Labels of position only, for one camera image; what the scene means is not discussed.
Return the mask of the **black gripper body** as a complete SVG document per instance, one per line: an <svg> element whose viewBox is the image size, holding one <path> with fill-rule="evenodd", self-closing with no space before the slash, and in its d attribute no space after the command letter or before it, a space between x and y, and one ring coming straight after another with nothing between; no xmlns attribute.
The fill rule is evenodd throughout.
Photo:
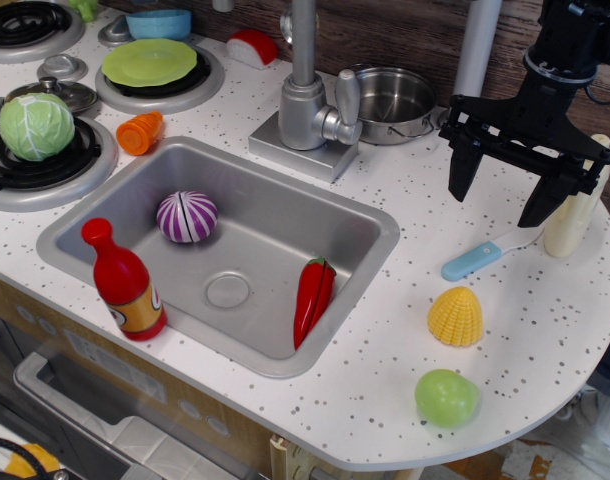
<svg viewBox="0 0 610 480"><path fill-rule="evenodd" d="M575 95L575 85L534 72L526 75L512 98L454 95L440 136L449 146L456 139L477 139L483 156L540 177L566 178L568 195L588 194L601 170L610 165L610 153L568 119Z"/></svg>

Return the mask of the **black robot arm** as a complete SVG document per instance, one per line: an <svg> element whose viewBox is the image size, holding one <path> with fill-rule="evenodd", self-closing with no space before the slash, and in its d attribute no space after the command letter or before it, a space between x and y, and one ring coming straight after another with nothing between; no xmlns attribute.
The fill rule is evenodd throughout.
<svg viewBox="0 0 610 480"><path fill-rule="evenodd" d="M567 116L576 92L610 65L610 1L546 1L539 23L518 93L502 100L454 95L440 131L452 150L448 188L458 201L483 156L539 176L521 228L541 225L570 196L592 193L610 165L610 149Z"/></svg>

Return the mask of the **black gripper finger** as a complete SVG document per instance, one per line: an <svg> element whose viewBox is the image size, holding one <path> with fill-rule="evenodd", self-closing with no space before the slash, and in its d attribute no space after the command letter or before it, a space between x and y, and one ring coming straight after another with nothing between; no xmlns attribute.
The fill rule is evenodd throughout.
<svg viewBox="0 0 610 480"><path fill-rule="evenodd" d="M452 156L448 189L456 200L462 202L472 185L484 151L477 139L456 139L450 142L450 147Z"/></svg>
<svg viewBox="0 0 610 480"><path fill-rule="evenodd" d="M542 176L530 195L518 222L519 228L540 226L567 198L566 178Z"/></svg>

